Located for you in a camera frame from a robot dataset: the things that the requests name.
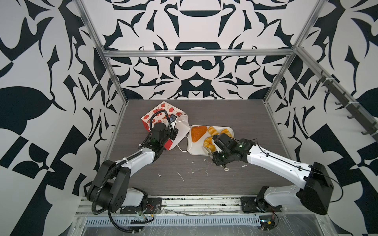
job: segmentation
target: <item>paper bag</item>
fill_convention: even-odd
[[[185,135],[189,132],[190,126],[188,122],[188,115],[185,114],[184,111],[178,109],[175,106],[172,106],[171,104],[167,102],[162,102],[158,106],[156,106],[154,109],[149,111],[146,115],[144,115],[141,120],[143,121],[144,128],[147,131],[150,131],[150,118],[152,117],[153,114],[155,114],[157,111],[160,110],[166,110],[168,112],[168,115],[170,116],[171,114],[174,114],[177,116],[176,121],[175,121],[175,128],[178,129],[177,136],[175,140],[168,140],[167,143],[164,145],[164,147],[167,150],[171,150],[174,148],[180,141],[185,137]],[[154,119],[152,119],[152,126],[154,124],[162,122],[166,125],[168,125],[168,120],[164,112],[156,115]]]

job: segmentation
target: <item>white tray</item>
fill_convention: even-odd
[[[199,155],[199,156],[207,156],[208,154],[205,152],[205,150],[202,148],[203,147],[203,142],[205,141],[205,139],[207,137],[211,137],[211,135],[206,132],[197,142],[193,143],[192,142],[192,128],[194,126],[202,126],[202,125],[192,125],[190,126],[190,130],[189,130],[189,141],[188,141],[188,149],[189,150],[188,152],[192,155]],[[225,127],[225,126],[213,126],[214,129],[216,129],[219,133],[224,130],[224,129],[228,129],[228,131],[230,131],[230,133],[232,134],[232,136],[234,136],[234,130],[230,127]]]

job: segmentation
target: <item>black and white pattern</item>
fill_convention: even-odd
[[[330,0],[304,48],[377,117],[376,27],[371,0]],[[291,157],[320,162],[343,186],[328,214],[340,234],[377,234],[378,144],[298,57],[269,101]],[[335,185],[332,200],[341,194]]]
[[[290,48],[315,2],[84,0],[107,50],[184,49],[183,42],[211,42],[212,49],[232,42],[249,49]]]
[[[315,0],[84,0],[106,50],[291,48]],[[128,99],[264,98],[284,56],[113,58]]]
[[[262,99],[285,56],[132,57],[111,64],[128,99]]]
[[[66,235],[122,101],[71,0],[0,3],[2,235]]]

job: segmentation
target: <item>wood grain surface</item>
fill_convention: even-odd
[[[138,150],[148,132],[140,119],[162,101],[130,100],[113,146],[110,159],[120,160]],[[167,101],[183,110],[190,125],[229,126],[235,138],[258,138],[267,150],[285,156],[272,122],[261,100]],[[186,150],[187,138],[180,142]],[[140,188],[149,195],[256,194],[262,186],[292,183],[264,168],[244,162],[227,164],[229,171],[216,166],[210,157],[193,156],[177,147],[165,151],[154,163],[130,178],[129,188]]]

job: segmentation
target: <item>bread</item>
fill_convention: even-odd
[[[227,134],[228,137],[234,138],[231,134],[231,132],[228,129],[224,129],[220,132],[221,134]]]
[[[216,148],[215,145],[212,144],[212,137],[207,137],[205,141],[203,142],[203,145],[210,149],[210,151],[215,152]]]
[[[213,137],[214,135],[219,134],[219,132],[218,132],[216,129],[214,129],[213,126],[210,126],[210,127],[208,128],[208,133],[211,135],[211,137]]]
[[[192,142],[197,142],[207,131],[206,126],[194,126],[191,130]]]

